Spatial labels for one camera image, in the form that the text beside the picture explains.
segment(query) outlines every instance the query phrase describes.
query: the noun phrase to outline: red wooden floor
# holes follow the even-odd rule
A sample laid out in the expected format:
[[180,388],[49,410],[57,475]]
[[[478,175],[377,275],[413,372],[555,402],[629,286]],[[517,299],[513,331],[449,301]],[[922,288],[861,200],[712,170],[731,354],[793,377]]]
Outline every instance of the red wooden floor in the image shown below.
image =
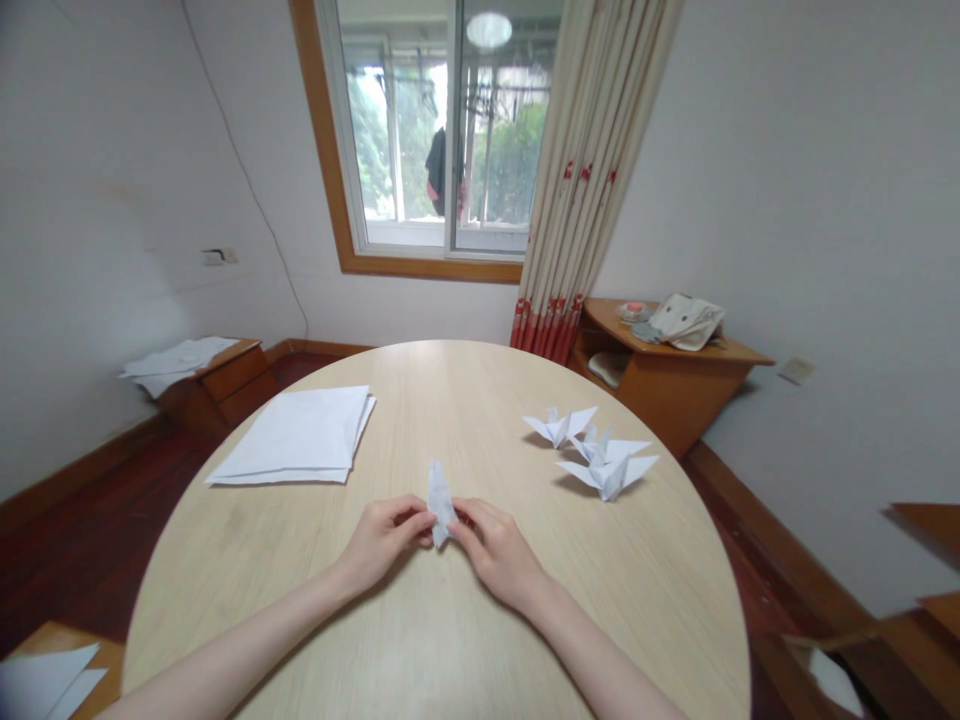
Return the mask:
[[[273,370],[289,387],[336,358],[294,354]],[[47,620],[125,642],[150,555],[213,446],[174,433],[127,460],[0,545],[0,657]],[[702,478],[694,485],[717,524],[750,634],[819,635],[823,625]],[[754,717],[784,717],[754,667]]]

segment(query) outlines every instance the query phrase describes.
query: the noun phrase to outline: white paper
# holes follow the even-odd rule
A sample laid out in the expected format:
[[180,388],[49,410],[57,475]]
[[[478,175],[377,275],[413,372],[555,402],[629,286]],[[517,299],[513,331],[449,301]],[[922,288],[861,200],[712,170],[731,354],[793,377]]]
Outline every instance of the white paper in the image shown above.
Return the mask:
[[[368,395],[363,405],[363,415],[360,417],[360,430],[356,439],[353,441],[353,454],[357,454],[357,447],[360,445],[360,438],[367,427],[367,421],[373,412],[373,406],[377,404],[377,399],[373,395]],[[264,473],[252,473],[250,475],[233,475],[230,477],[216,477],[210,475],[204,482],[207,485],[269,485],[279,482],[335,482],[345,483],[350,470],[348,468],[316,468],[306,470],[279,469],[270,470]]]
[[650,443],[643,440],[611,440],[610,428],[607,428],[600,440],[596,438],[597,426],[591,425],[587,428],[587,435],[582,442],[575,437],[570,438],[570,442],[588,463],[594,462],[596,458],[601,465],[618,463],[650,446]]
[[587,408],[586,410],[567,413],[563,419],[560,419],[557,409],[550,408],[547,411],[547,422],[526,416],[524,416],[523,421],[536,430],[541,437],[549,440],[556,449],[568,438],[582,433],[596,411],[597,408],[595,407]]
[[844,710],[863,717],[863,706],[850,677],[820,649],[814,648],[810,655],[810,674],[817,681],[820,691]]
[[457,511],[453,509],[450,488],[447,487],[447,479],[443,475],[439,460],[430,464],[427,509],[437,516],[437,522],[433,525],[433,545],[439,548],[450,537],[447,525],[457,522]]
[[623,457],[619,462],[606,465],[594,463],[585,466],[573,462],[558,462],[557,465],[578,480],[596,488],[601,500],[610,502],[615,500],[624,488],[642,478],[659,459],[659,455],[652,455],[638,458]]
[[349,469],[368,385],[281,393],[212,475]]
[[150,393],[150,397],[158,398],[168,387],[191,377],[197,370],[209,365],[214,357],[238,342],[240,341],[234,338],[222,337],[184,340],[168,350],[127,363],[118,377],[133,378],[135,383]]
[[0,663],[0,717],[45,720],[99,650],[97,643],[78,650],[27,655]]
[[53,710],[47,715],[46,720],[70,720],[77,708],[83,705],[83,701],[93,692],[97,683],[103,680],[107,674],[106,670],[84,670],[77,676],[67,691],[60,697]]

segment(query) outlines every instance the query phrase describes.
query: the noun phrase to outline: white bag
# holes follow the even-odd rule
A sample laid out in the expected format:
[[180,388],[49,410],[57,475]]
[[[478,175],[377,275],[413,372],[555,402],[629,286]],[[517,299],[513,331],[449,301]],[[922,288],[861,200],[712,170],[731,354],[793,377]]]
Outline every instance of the white bag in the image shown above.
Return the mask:
[[696,352],[707,344],[726,314],[719,305],[672,293],[650,318],[650,327],[662,333],[660,342]]

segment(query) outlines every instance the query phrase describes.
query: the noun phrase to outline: curtain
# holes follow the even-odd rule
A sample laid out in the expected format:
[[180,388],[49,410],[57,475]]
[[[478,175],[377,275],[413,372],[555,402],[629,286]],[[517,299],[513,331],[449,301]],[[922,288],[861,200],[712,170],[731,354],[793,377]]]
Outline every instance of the curtain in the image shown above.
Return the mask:
[[510,346],[566,364],[682,0],[567,0]]

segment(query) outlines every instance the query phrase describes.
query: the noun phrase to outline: baseboard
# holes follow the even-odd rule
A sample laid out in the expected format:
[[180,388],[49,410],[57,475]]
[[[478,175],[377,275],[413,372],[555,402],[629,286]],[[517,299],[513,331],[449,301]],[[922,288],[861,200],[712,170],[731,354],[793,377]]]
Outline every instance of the baseboard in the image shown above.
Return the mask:
[[280,358],[292,353],[293,350],[290,349],[290,342],[290,340],[281,340],[273,347],[265,349],[263,354],[267,358],[267,364],[273,365]]
[[297,340],[288,338],[291,352],[304,352],[311,355],[333,355],[334,357],[350,357],[359,355],[367,350],[373,350],[372,345],[347,345],[345,343],[328,343],[320,340]]
[[683,465],[694,484],[707,483],[709,489],[729,506],[739,519],[739,528],[733,530],[743,530],[752,536],[803,602],[833,634],[857,632],[875,622],[873,616],[705,443],[698,441],[684,458]]
[[20,529],[172,429],[167,417],[158,413],[3,501],[0,503],[0,537]]

